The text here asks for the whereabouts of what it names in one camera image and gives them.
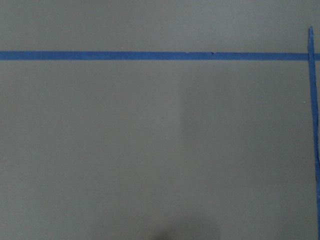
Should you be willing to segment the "brown paper table cover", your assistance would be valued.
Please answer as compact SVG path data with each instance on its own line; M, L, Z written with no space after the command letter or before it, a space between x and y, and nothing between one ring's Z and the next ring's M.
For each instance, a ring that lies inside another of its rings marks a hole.
M305 53L317 0L3 0L2 51ZM3 240L315 240L306 61L0 63Z

